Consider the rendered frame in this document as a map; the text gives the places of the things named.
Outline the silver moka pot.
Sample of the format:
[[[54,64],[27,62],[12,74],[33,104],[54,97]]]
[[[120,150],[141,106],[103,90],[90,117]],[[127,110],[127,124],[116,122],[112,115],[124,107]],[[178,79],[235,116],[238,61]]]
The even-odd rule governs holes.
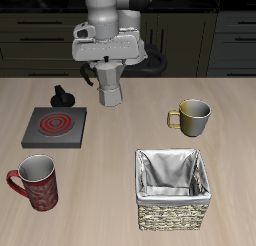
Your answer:
[[[85,63],[80,68],[80,73],[85,81],[92,86],[88,74],[85,69],[93,71],[99,82],[99,102],[106,107],[114,107],[122,103],[123,96],[120,86],[120,77],[126,64],[122,60],[110,60],[108,56],[104,56],[102,60],[97,62]]]

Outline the yellow and grey mug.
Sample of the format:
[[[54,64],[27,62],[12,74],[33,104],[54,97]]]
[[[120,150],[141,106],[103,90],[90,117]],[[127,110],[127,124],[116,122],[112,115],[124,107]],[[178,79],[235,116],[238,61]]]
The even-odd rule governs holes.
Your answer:
[[[179,123],[172,124],[171,116],[178,115]],[[169,111],[167,125],[169,128],[180,129],[188,137],[197,137],[202,134],[211,115],[211,107],[197,99],[184,100],[179,104],[178,111]]]

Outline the dark olive kitchen cupboard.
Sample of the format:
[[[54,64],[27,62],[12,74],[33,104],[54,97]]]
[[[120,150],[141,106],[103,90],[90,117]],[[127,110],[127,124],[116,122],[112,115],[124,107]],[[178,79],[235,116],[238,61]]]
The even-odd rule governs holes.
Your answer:
[[[164,77],[204,77],[215,13],[143,13],[140,35],[167,58]],[[0,13],[0,77],[78,77],[73,30],[85,13]]]

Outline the black round stove knob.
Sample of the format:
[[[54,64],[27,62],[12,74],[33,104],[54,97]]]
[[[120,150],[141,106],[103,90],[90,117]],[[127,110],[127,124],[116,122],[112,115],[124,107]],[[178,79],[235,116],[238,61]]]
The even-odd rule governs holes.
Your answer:
[[[72,107],[75,104],[75,97],[67,93],[60,85],[55,86],[55,95],[51,98],[53,107]]]

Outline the black kitchen countertop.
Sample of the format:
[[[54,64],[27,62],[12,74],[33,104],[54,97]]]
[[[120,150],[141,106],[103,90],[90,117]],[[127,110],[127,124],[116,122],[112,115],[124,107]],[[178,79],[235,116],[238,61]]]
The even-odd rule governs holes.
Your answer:
[[[256,0],[153,0],[143,13],[256,11]],[[85,0],[0,0],[0,13],[86,13]]]

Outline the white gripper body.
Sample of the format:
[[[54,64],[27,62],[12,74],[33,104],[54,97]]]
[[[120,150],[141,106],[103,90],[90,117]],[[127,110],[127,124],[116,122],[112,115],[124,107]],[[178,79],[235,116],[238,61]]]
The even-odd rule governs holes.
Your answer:
[[[97,40],[94,27],[76,27],[72,43],[72,56],[75,61],[124,60],[126,65],[134,65],[148,57],[144,42],[137,29],[120,28],[119,34],[110,39]]]

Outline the red patterned mug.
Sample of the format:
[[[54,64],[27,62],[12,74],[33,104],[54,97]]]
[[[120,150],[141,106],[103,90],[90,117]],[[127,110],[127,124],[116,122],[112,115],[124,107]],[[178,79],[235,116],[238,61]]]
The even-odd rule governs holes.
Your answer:
[[[8,185],[20,195],[27,197],[37,211],[48,211],[58,202],[55,165],[47,155],[26,158],[17,170],[8,172]]]

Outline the wicker basket with white liner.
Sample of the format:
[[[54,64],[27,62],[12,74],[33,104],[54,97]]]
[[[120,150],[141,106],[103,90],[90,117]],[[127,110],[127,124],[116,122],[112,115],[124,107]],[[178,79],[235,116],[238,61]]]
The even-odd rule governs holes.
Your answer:
[[[138,150],[135,186],[141,230],[198,230],[201,227],[211,192],[199,150]]]

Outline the dark grey stove plate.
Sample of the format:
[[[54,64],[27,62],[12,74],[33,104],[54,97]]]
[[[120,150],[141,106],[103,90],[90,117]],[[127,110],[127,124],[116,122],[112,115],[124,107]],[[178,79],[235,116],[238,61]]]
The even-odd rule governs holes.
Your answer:
[[[86,107],[35,107],[21,141],[23,148],[80,148]]]

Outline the dark grey drawer cabinet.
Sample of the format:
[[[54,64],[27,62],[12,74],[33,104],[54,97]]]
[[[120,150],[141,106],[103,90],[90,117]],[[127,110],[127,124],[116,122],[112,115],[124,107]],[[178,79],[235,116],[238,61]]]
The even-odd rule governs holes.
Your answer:
[[[256,77],[256,11],[218,13],[207,76]]]

